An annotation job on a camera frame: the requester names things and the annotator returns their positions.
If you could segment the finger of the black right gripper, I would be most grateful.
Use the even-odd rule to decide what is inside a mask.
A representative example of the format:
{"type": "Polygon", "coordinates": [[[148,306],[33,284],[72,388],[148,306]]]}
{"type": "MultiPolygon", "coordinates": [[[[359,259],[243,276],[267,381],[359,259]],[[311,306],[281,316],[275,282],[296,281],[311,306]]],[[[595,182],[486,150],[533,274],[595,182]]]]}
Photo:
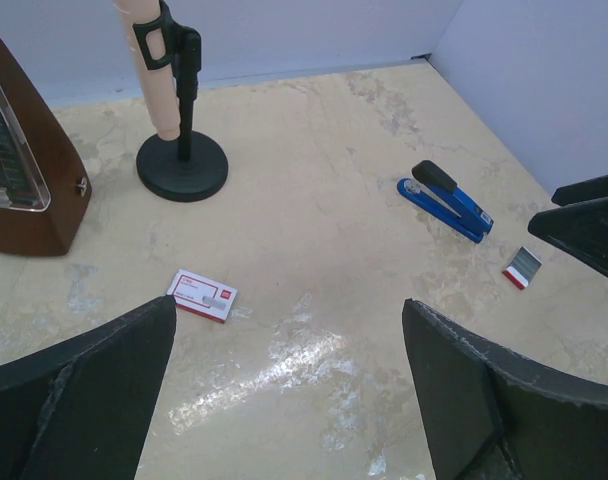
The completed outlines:
{"type": "Polygon", "coordinates": [[[558,206],[567,206],[607,197],[608,175],[604,175],[560,187],[553,194],[551,201],[558,206]]]}
{"type": "Polygon", "coordinates": [[[608,196],[562,196],[553,203],[556,208],[530,220],[529,233],[608,278],[608,196]]]}

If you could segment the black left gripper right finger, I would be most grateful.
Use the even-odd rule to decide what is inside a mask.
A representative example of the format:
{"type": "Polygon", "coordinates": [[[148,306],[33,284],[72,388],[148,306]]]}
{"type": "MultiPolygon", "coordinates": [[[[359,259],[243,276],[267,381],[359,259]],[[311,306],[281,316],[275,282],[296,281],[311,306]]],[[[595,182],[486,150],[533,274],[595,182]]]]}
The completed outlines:
{"type": "Polygon", "coordinates": [[[608,386],[406,300],[402,325],[438,479],[608,479],[608,386]]]}

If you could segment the staple box tray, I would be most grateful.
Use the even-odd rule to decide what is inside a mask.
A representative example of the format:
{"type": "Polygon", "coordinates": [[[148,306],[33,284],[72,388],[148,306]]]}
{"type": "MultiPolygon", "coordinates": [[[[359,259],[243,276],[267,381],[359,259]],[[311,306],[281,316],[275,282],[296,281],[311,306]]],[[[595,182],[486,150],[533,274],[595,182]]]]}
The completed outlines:
{"type": "Polygon", "coordinates": [[[541,266],[541,260],[522,246],[502,270],[502,274],[519,290],[524,290],[532,283],[541,266]]]}

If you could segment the blue and black stapler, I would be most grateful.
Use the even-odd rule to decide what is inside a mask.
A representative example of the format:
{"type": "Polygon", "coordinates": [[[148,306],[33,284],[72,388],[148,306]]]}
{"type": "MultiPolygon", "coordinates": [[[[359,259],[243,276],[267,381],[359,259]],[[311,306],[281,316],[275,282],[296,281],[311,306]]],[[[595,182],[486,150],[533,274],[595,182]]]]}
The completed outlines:
{"type": "Polygon", "coordinates": [[[434,162],[422,160],[411,174],[397,183],[402,197],[476,244],[491,232],[494,220],[434,162]]]}

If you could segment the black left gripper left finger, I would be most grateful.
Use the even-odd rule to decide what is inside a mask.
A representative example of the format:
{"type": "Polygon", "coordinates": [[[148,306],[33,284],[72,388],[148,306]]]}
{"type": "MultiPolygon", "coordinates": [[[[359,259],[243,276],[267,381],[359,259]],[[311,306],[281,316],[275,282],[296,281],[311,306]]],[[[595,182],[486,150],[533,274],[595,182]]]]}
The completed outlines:
{"type": "Polygon", "coordinates": [[[176,332],[161,296],[0,366],[0,479],[132,479],[176,332]]]}

